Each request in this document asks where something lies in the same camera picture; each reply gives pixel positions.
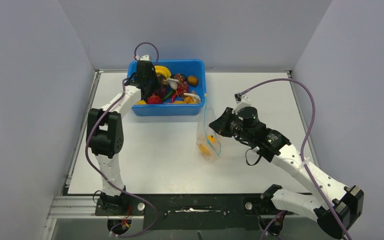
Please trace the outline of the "clear zip top bag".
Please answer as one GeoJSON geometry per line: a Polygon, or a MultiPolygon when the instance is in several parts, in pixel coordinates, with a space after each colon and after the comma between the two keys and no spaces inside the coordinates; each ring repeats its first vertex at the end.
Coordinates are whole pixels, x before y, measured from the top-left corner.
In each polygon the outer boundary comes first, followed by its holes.
{"type": "Polygon", "coordinates": [[[221,142],[217,133],[209,127],[209,124],[213,122],[216,117],[206,93],[201,102],[203,103],[203,107],[198,115],[195,143],[202,158],[206,162],[213,163],[221,155],[221,142]]]}

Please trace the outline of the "blue plastic bin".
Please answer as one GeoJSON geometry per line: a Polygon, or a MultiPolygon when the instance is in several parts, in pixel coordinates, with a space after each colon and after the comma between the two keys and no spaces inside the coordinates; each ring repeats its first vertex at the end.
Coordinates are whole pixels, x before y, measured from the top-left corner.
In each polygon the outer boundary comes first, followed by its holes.
{"type": "Polygon", "coordinates": [[[189,90],[195,92],[201,103],[177,104],[171,103],[172,98],[164,99],[162,104],[139,104],[132,107],[137,116],[195,116],[201,111],[205,103],[206,76],[205,65],[200,59],[163,59],[157,62],[159,66],[167,67],[173,74],[185,74],[187,77],[194,76],[198,79],[197,86],[190,86],[189,90]]]}

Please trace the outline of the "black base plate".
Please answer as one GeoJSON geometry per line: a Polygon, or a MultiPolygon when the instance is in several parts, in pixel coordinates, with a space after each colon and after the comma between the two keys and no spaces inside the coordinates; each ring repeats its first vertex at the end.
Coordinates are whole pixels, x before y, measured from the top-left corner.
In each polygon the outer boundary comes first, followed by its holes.
{"type": "Polygon", "coordinates": [[[93,196],[95,216],[106,217],[114,236],[163,230],[263,230],[279,234],[285,215],[259,193],[121,194],[93,196]]]}

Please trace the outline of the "aluminium frame rail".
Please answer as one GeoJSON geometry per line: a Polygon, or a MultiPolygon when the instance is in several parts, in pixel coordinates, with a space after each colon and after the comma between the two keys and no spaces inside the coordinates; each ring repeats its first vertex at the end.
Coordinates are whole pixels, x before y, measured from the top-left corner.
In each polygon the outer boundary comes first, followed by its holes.
{"type": "Polygon", "coordinates": [[[84,116],[79,136],[77,138],[75,152],[68,171],[68,177],[65,180],[63,191],[60,195],[53,198],[49,213],[46,218],[45,226],[41,235],[42,240],[55,240],[62,220],[70,224],[77,223],[80,220],[94,221],[122,221],[125,216],[107,216],[95,215],[97,204],[97,193],[68,194],[69,187],[75,171],[76,164],[80,158],[80,151],[86,139],[87,115],[84,116]]]}

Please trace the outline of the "yellow banana bunch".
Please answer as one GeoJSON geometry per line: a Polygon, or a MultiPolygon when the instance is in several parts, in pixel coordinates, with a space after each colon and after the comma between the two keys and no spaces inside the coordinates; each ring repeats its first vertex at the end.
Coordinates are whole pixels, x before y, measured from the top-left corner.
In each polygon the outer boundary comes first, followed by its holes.
{"type": "Polygon", "coordinates": [[[172,76],[171,71],[163,65],[155,65],[155,72],[160,80],[169,79],[172,76]]]}

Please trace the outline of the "red apple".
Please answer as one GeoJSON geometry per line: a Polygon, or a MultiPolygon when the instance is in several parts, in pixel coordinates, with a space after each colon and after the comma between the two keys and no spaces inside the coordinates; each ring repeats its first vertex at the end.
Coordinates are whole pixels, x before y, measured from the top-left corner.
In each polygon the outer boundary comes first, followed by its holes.
{"type": "Polygon", "coordinates": [[[156,104],[162,104],[163,101],[158,95],[153,94],[147,98],[146,103],[148,105],[156,105],[156,104]]]}

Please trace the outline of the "white mushroom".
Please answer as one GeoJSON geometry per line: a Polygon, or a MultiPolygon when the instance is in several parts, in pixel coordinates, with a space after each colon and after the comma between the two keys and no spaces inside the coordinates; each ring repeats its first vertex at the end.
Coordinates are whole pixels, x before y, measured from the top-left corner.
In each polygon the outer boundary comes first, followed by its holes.
{"type": "Polygon", "coordinates": [[[195,93],[184,93],[183,94],[184,98],[186,96],[190,96],[190,97],[193,97],[195,99],[195,103],[193,104],[200,104],[201,103],[201,98],[199,95],[195,94],[195,93]]]}
{"type": "Polygon", "coordinates": [[[180,83],[180,81],[175,78],[167,78],[164,82],[167,83],[170,88],[175,91],[178,89],[178,85],[180,83]]]}

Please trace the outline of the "yellow bell pepper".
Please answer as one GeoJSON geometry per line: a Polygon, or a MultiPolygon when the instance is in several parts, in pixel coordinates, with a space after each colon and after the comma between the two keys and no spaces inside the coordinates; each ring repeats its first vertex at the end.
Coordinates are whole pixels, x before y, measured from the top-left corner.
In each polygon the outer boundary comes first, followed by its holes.
{"type": "Polygon", "coordinates": [[[215,144],[217,143],[216,138],[213,135],[202,135],[197,139],[198,149],[204,157],[216,157],[215,144]]]}

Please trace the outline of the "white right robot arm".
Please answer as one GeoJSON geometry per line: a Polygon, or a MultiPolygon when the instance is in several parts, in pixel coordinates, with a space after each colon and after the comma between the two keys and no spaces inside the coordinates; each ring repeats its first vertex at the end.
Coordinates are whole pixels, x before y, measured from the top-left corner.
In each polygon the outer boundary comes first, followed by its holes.
{"type": "Polygon", "coordinates": [[[259,158],[283,169],[310,193],[304,195],[273,184],[261,196],[261,207],[266,213],[280,210],[305,216],[338,240],[361,216],[364,192],[356,185],[349,187],[335,180],[302,158],[287,137],[259,121],[255,107],[247,106],[237,113],[228,107],[209,127],[220,136],[249,146],[259,158]]]}

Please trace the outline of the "brown kiwi fruit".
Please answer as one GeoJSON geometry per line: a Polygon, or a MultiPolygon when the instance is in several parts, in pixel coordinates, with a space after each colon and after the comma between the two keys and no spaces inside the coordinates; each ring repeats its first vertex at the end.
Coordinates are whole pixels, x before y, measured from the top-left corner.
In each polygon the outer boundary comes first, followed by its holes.
{"type": "Polygon", "coordinates": [[[192,86],[192,87],[196,87],[198,86],[199,84],[199,79],[193,75],[190,75],[188,78],[187,78],[187,83],[192,86]]]}

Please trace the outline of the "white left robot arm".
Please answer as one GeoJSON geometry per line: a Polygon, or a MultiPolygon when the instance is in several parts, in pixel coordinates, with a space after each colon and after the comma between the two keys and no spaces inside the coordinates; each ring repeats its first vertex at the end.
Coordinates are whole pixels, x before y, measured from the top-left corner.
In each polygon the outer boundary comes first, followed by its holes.
{"type": "Polygon", "coordinates": [[[106,105],[88,112],[85,156],[102,179],[98,209],[110,215],[129,214],[129,201],[133,198],[126,191],[119,163],[124,145],[123,117],[158,86],[154,63],[138,60],[136,71],[121,81],[121,91],[106,105]]]}

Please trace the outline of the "red chili pepper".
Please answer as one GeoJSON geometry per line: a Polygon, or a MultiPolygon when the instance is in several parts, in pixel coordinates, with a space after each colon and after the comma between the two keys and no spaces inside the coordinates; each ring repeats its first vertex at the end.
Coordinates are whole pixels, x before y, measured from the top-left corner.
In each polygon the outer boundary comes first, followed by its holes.
{"type": "Polygon", "coordinates": [[[175,91],[175,92],[173,93],[173,95],[171,96],[170,102],[171,102],[171,103],[174,103],[175,100],[177,99],[177,97],[178,97],[178,92],[175,91]]]}

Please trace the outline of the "yellow lemon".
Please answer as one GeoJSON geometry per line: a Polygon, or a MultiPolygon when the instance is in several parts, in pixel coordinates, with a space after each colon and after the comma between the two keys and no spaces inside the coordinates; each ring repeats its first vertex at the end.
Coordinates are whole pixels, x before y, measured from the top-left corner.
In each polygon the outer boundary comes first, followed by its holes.
{"type": "Polygon", "coordinates": [[[147,102],[145,100],[140,100],[136,103],[136,105],[146,105],[147,102]]]}

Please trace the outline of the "green chili pepper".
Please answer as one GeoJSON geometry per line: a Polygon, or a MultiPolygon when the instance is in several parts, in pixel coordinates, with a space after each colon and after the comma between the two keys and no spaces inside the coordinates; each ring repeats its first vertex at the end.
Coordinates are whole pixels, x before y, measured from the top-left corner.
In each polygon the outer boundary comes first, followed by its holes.
{"type": "Polygon", "coordinates": [[[167,92],[167,94],[161,99],[162,102],[165,102],[169,99],[171,99],[171,97],[176,93],[176,91],[174,89],[171,89],[167,92]]]}

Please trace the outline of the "white mushroom upper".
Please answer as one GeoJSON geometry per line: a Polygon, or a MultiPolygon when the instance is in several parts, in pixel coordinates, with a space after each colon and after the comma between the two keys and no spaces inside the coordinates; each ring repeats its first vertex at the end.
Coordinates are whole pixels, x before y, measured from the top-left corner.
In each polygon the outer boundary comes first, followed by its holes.
{"type": "Polygon", "coordinates": [[[167,78],[164,82],[167,83],[170,88],[175,91],[178,89],[178,85],[180,83],[180,81],[175,78],[167,78]]]}

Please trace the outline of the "white mushroom lower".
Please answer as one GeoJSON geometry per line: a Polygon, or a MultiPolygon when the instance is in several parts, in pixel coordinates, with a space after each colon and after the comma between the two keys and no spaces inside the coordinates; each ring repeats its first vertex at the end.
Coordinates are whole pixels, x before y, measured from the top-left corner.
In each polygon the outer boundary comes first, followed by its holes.
{"type": "Polygon", "coordinates": [[[193,104],[200,104],[201,103],[201,98],[199,95],[195,94],[195,93],[184,93],[183,94],[184,98],[186,96],[190,96],[190,97],[193,97],[195,99],[195,103],[193,104]]]}

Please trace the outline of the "red grape bunch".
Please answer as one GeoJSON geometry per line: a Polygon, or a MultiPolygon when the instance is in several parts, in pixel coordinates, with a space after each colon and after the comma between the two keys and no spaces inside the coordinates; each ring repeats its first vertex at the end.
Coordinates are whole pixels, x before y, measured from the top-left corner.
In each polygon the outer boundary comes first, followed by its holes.
{"type": "Polygon", "coordinates": [[[177,79],[179,83],[177,84],[177,94],[180,98],[185,97],[185,93],[189,93],[189,84],[187,80],[187,76],[182,73],[177,73],[171,76],[173,79],[177,79]]]}

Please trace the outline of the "orange bread piece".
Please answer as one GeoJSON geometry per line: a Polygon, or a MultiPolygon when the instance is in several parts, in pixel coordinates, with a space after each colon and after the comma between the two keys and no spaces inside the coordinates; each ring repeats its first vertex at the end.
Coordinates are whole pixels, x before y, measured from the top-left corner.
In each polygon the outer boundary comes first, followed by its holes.
{"type": "Polygon", "coordinates": [[[188,103],[185,101],[182,101],[182,100],[176,100],[176,101],[171,102],[171,104],[183,105],[183,104],[188,104],[188,103]]]}

